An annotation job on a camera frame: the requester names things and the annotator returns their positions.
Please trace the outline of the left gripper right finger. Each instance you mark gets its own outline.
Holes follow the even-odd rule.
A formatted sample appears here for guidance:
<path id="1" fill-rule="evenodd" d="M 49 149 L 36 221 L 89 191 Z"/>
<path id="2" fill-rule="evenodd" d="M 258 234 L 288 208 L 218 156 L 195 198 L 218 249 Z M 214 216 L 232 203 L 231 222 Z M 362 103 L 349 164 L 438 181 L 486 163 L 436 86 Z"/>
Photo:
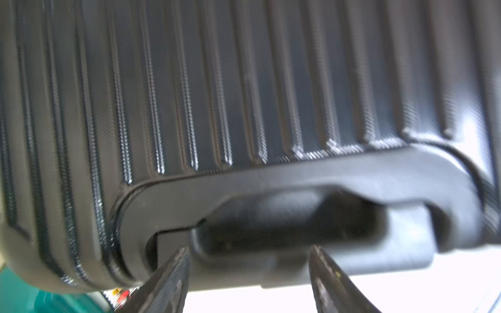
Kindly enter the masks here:
<path id="1" fill-rule="evenodd" d="M 380 312 L 318 245 L 309 254 L 309 275 L 318 312 Z"/>

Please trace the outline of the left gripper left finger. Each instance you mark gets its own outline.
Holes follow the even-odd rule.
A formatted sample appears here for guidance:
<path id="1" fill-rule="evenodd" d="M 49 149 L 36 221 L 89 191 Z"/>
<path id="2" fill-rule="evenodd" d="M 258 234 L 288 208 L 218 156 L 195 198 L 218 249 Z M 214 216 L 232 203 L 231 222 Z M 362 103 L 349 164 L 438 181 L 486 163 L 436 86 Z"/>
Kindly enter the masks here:
<path id="1" fill-rule="evenodd" d="M 151 275 L 118 312 L 183 312 L 189 291 L 190 251 L 184 246 Z"/>

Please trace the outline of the black hard-shell suitcase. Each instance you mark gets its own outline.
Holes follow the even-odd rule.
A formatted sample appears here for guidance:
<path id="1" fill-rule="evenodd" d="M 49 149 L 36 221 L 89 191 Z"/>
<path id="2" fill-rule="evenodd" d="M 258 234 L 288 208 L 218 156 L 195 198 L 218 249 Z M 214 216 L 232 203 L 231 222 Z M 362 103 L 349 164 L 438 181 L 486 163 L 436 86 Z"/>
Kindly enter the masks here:
<path id="1" fill-rule="evenodd" d="M 499 242 L 499 1 L 1 2 L 1 255 L 35 287 Z"/>

